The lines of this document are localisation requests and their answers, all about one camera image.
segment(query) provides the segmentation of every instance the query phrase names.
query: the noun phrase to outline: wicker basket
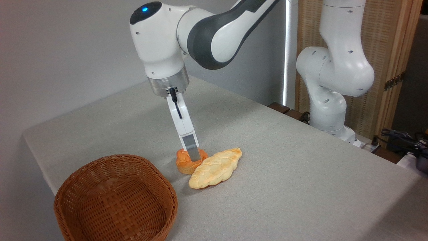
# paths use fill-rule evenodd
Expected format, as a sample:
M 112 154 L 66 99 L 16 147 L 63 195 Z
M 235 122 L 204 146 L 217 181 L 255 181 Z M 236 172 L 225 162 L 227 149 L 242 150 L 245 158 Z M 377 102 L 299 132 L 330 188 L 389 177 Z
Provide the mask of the wicker basket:
M 67 241 L 165 240 L 177 215 L 177 195 L 148 160 L 113 155 L 74 172 L 55 196 Z

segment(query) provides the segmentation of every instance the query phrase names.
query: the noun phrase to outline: table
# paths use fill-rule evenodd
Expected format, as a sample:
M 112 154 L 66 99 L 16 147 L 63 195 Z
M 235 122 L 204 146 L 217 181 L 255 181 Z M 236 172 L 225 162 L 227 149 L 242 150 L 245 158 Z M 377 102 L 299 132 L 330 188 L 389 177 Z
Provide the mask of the table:
M 150 160 L 171 182 L 168 240 L 428 240 L 428 182 L 266 106 L 190 78 L 184 94 L 208 154 L 240 147 L 232 177 L 193 190 L 167 103 L 148 82 L 24 133 L 56 193 L 75 170 L 112 154 Z

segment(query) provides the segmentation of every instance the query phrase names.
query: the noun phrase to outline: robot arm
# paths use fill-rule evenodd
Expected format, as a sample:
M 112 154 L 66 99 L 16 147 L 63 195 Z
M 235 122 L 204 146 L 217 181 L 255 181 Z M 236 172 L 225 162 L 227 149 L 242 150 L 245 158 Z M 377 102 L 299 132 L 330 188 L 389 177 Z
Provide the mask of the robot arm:
M 206 69 L 223 68 L 277 2 L 242 0 L 217 15 L 201 9 L 190 10 L 178 24 L 180 47 Z
M 192 161 L 198 140 L 183 93 L 189 85 L 184 57 L 207 69 L 229 64 L 245 39 L 278 0 L 241 0 L 214 15 L 194 6 L 144 4 L 132 14 L 130 29 L 153 92 L 167 99 L 175 128 Z
M 297 70 L 310 98 L 311 126 L 349 143 L 355 133 L 345 127 L 342 94 L 361 96 L 374 81 L 374 71 L 361 45 L 366 0 L 324 0 L 320 33 L 327 48 L 309 47 L 297 58 Z

